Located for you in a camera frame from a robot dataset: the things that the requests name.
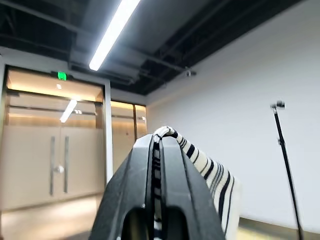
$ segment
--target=fluorescent light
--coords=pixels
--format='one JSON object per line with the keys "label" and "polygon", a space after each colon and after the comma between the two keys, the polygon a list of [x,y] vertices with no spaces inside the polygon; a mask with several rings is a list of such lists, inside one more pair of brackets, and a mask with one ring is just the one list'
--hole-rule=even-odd
{"label": "fluorescent light", "polygon": [[70,100],[68,106],[66,106],[66,109],[64,110],[64,113],[62,114],[62,116],[60,118],[61,123],[64,124],[68,120],[70,114],[74,111],[76,105],[77,105],[76,100],[74,100],[74,99]]}
{"label": "fluorescent light", "polygon": [[98,71],[140,1],[121,1],[89,64],[90,69]]}

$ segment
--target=double door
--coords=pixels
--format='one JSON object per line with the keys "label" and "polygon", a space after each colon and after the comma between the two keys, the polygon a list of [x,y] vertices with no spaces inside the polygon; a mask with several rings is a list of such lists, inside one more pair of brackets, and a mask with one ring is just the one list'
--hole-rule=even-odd
{"label": "double door", "polygon": [[9,95],[2,136],[2,209],[14,210],[104,191],[103,130],[96,103]]}

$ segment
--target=door handle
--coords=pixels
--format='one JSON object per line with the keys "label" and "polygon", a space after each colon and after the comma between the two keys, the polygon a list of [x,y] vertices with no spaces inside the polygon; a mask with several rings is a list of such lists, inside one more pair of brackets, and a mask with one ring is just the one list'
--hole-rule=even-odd
{"label": "door handle", "polygon": [[51,137],[50,142],[50,183],[49,193],[51,196],[54,195],[54,171],[55,171],[55,140],[54,136]]}
{"label": "door handle", "polygon": [[69,177],[69,136],[64,139],[64,187],[63,191],[68,193],[68,177]]}

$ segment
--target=glass wall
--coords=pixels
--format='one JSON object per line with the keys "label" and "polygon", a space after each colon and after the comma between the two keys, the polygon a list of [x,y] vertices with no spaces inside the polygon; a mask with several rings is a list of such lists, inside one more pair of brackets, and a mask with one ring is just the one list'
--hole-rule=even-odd
{"label": "glass wall", "polygon": [[112,101],[111,114],[115,173],[131,151],[136,139],[147,134],[146,107]]}

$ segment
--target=black plastic object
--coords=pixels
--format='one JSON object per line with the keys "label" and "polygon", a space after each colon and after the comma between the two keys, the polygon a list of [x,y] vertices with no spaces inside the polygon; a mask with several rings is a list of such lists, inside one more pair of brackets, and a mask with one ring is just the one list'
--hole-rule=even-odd
{"label": "black plastic object", "polygon": [[[89,240],[152,240],[154,140],[136,141],[107,185]],[[160,141],[163,240],[224,240],[205,180],[177,141]]]}

